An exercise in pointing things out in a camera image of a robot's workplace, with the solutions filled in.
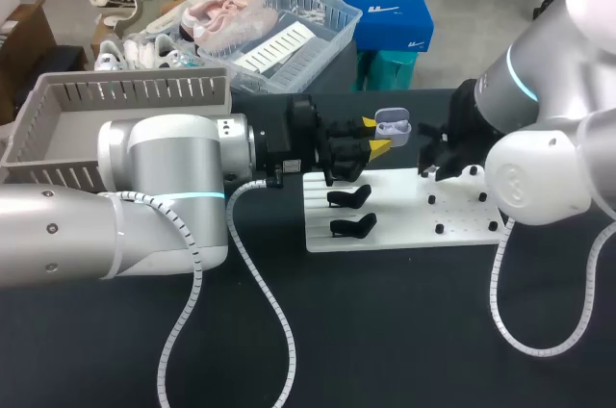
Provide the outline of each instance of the white spiral cable wrap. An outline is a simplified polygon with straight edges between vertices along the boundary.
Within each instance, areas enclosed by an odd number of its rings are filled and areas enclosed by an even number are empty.
[[[167,337],[167,341],[165,342],[165,346],[163,347],[163,353],[161,354],[161,359],[158,362],[158,371],[156,375],[156,385],[159,403],[161,404],[162,408],[170,408],[169,402],[167,400],[167,390],[165,389],[167,363],[169,361],[173,345],[175,344],[175,340],[179,336],[180,331],[182,331],[182,328],[186,324],[186,321],[189,319],[189,316],[193,311],[194,305],[196,304],[196,300],[199,298],[199,293],[201,292],[201,285],[203,283],[203,268],[201,267],[201,257],[199,256],[199,251],[196,248],[193,248],[196,243],[194,241],[193,235],[191,234],[191,231],[188,229],[182,219],[165,205],[164,201],[157,200],[153,196],[148,196],[147,194],[138,193],[136,191],[120,191],[117,193],[117,196],[119,196],[120,199],[123,199],[125,201],[142,202],[161,213],[173,225],[175,225],[175,227],[182,234],[187,248],[193,249],[193,276],[191,295],[189,296],[188,302],[184,306],[184,310],[173,325],[173,329],[171,329],[171,332]]]
[[[607,242],[607,240],[609,240],[609,238],[616,233],[616,222],[605,227],[597,236],[592,247],[590,248],[588,262],[586,264],[586,291],[584,296],[584,306],[582,308],[581,317],[579,318],[576,329],[562,344],[550,348],[532,348],[522,344],[520,341],[515,339],[511,333],[509,333],[502,322],[501,313],[499,312],[497,290],[499,286],[501,262],[504,256],[504,249],[507,247],[507,242],[509,241],[509,236],[511,235],[511,230],[513,229],[514,224],[515,220],[510,217],[505,225],[504,234],[500,240],[499,249],[497,250],[494,265],[492,266],[492,276],[490,279],[490,311],[492,312],[492,319],[505,340],[514,348],[520,350],[526,355],[530,355],[532,357],[553,357],[560,355],[577,344],[588,327],[590,317],[593,313],[593,303],[595,301],[595,274],[597,271],[597,259],[599,258],[599,254],[601,253],[601,249],[603,248],[605,242]]]
[[[285,385],[282,388],[282,392],[280,393],[280,396],[278,397],[276,402],[273,404],[273,408],[281,408],[285,404],[285,401],[287,401],[287,398],[289,397],[289,393],[291,392],[293,381],[295,379],[296,357],[295,357],[295,341],[293,339],[293,333],[291,332],[291,326],[289,326],[289,322],[287,321],[285,314],[282,312],[282,309],[278,305],[278,302],[276,301],[273,294],[271,293],[270,288],[268,288],[268,285],[266,285],[266,282],[263,281],[263,278],[259,274],[259,271],[257,270],[257,268],[254,266],[254,264],[250,260],[250,257],[248,256],[248,253],[246,252],[244,245],[242,244],[242,241],[240,240],[238,231],[235,228],[235,223],[233,222],[233,207],[235,206],[235,203],[238,200],[238,198],[246,191],[249,191],[252,189],[264,189],[266,187],[267,187],[267,184],[265,180],[257,180],[254,182],[248,182],[247,184],[244,184],[241,187],[239,187],[237,190],[235,190],[234,193],[231,195],[231,198],[229,199],[229,202],[227,204],[227,225],[229,226],[229,232],[231,232],[231,238],[233,238],[235,245],[238,247],[238,250],[240,251],[240,254],[242,254],[242,258],[244,259],[246,266],[250,270],[250,273],[252,273],[252,276],[254,276],[254,279],[257,281],[257,284],[259,285],[259,288],[261,288],[261,291],[263,291],[263,294],[266,295],[266,298],[268,299],[269,304],[273,308],[274,313],[280,320],[280,324],[282,325],[282,329],[287,339],[287,347],[289,349],[289,369],[287,370],[287,380],[285,381]]]

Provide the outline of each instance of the white sneaker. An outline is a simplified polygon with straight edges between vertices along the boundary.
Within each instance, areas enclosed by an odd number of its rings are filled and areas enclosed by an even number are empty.
[[[135,40],[124,41],[124,58],[128,69],[139,69],[139,45]]]
[[[167,35],[159,35],[154,42],[157,68],[186,68],[200,66],[192,55],[182,52]]]
[[[128,64],[126,60],[124,60],[124,56],[119,47],[110,40],[103,40],[100,43],[100,52],[94,64],[94,71],[109,71],[127,68]]]
[[[156,66],[156,49],[154,42],[147,42],[139,46],[139,68],[152,69]]]
[[[186,0],[179,6],[171,9],[171,11],[165,13],[160,18],[152,21],[145,28],[145,32],[149,35],[159,35],[161,33],[165,33],[173,27],[174,24],[179,23],[182,19],[182,13],[184,13],[185,9],[196,6],[201,2],[205,2],[208,0]]]

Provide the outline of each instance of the black tablecloth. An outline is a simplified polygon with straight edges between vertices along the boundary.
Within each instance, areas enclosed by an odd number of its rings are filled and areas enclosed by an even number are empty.
[[[403,106],[415,126],[443,121],[448,96],[447,90],[364,92],[316,100],[328,118]],[[250,97],[236,98],[234,110],[257,121],[283,107],[282,99]],[[375,167],[413,166],[418,143],[413,136]],[[614,242],[599,261],[587,335],[564,356],[536,360],[509,347],[490,317],[494,246],[306,253],[299,177],[288,178],[281,191],[247,193],[236,221],[295,334],[290,408],[616,403]],[[594,214],[515,228],[500,306],[525,344],[557,344],[574,329],[586,255],[607,224]],[[0,292],[0,406],[157,406],[158,359],[190,286],[183,275]],[[227,261],[207,273],[174,348],[171,406],[268,408],[286,370],[280,325],[232,246]]]

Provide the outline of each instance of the shoe box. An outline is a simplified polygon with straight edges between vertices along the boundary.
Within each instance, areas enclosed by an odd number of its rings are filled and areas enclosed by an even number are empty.
[[[359,50],[427,52],[434,22],[424,0],[343,0],[362,11],[355,28]]]
[[[15,22],[0,47],[0,125],[13,121],[13,100],[26,83],[35,64],[53,47],[56,40],[42,9],[45,0],[20,4],[9,15]]]

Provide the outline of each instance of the white board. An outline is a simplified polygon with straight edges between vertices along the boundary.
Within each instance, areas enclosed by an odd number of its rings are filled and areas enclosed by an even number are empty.
[[[361,209],[329,207],[329,191],[353,192],[365,184],[372,194]],[[498,244],[504,228],[481,167],[475,176],[467,167],[460,177],[441,182],[434,181],[433,172],[425,178],[417,175],[416,168],[367,170],[356,182],[335,182],[333,187],[325,185],[322,172],[311,172],[304,174],[303,189],[310,252]],[[488,193],[485,202],[479,201],[482,192]],[[436,197],[432,205],[431,194]],[[332,237],[329,222],[357,221],[368,213],[375,213],[378,222],[365,239]],[[488,229],[491,221],[499,224],[494,232]],[[435,232],[438,223],[445,227],[441,235]]]

